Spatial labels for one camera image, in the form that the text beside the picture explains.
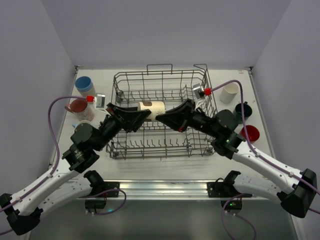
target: rack handle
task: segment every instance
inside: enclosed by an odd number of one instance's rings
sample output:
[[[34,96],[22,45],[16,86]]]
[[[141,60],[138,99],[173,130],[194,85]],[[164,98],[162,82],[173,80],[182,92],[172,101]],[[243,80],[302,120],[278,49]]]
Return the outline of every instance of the rack handle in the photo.
[[[171,63],[162,63],[162,64],[148,64],[146,66],[146,73],[149,75],[149,67],[151,66],[170,66],[171,67],[171,74],[173,72],[174,66]]]

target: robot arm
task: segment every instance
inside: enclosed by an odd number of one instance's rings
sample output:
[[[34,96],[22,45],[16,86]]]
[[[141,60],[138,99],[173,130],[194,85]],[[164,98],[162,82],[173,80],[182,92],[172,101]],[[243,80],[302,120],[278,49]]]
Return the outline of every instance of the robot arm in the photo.
[[[136,132],[151,113],[150,110],[121,108],[111,103],[106,110],[110,115],[105,116],[98,129],[84,123],[74,130],[71,136],[73,144],[54,167],[21,191],[0,196],[0,206],[17,235],[35,228],[43,212],[49,212],[72,199],[90,194],[97,184],[101,184],[103,180],[95,171],[86,172],[84,177],[87,179],[82,178],[72,185],[66,182],[94,164],[99,158],[95,151],[101,151],[121,129],[127,133]]]
[[[208,117],[196,108],[193,100],[187,99],[180,106],[158,115],[156,120],[175,131],[184,132],[190,127],[214,137],[211,145],[219,155],[245,164],[268,179],[252,178],[232,171],[225,178],[225,188],[229,188],[230,192],[255,194],[272,200],[278,198],[281,206],[290,214],[300,218],[306,216],[316,193],[292,175],[298,176],[316,188],[316,174],[310,169],[301,172],[256,148],[254,149],[258,153],[254,154],[246,139],[234,132],[238,123],[231,111],[222,110],[214,117]],[[267,164],[259,156],[265,157],[275,166],[288,170],[290,174]]]

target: blue plastic cup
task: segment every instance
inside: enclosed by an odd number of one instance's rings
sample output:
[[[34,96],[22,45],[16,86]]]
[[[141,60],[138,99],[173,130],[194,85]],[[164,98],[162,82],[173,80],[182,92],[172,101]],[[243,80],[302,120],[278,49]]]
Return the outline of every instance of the blue plastic cup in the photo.
[[[77,80],[75,80],[74,85],[82,96],[84,97],[96,96],[95,87],[90,77],[88,76],[79,77]]]

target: metal wire basket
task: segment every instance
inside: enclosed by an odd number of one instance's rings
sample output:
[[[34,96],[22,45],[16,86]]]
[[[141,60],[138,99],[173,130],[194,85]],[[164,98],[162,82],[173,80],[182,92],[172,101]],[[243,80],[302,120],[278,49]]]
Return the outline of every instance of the metal wire basket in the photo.
[[[136,107],[139,102],[163,101],[166,110],[170,110],[185,99],[195,100],[193,85],[200,83],[211,88],[211,82],[206,64],[193,66],[189,70],[174,70],[172,64],[149,64],[146,71],[119,72],[113,78],[111,102],[119,107]],[[218,112],[213,94],[201,108],[209,117]],[[120,131],[107,145],[106,152],[113,159],[205,156],[214,154],[212,140],[192,128],[180,133],[161,122],[145,122],[137,132]]]

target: gray wall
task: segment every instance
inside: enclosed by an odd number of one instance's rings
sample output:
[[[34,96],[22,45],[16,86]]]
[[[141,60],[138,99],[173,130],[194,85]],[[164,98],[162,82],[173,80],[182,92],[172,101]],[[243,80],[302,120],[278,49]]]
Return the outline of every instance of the gray wall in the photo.
[[[292,0],[253,69],[277,158],[302,170],[310,168],[318,175],[319,13],[319,0]],[[312,206],[320,209],[319,196]],[[307,239],[318,239],[320,216],[309,212],[303,223]]]
[[[0,193],[14,193],[48,167],[47,122],[53,99],[71,92],[73,65],[38,0],[0,1]],[[52,112],[60,128],[63,104]],[[0,231],[9,229],[5,214]],[[14,233],[0,239],[17,239]]]
[[[291,0],[42,0],[73,63],[253,66]]]

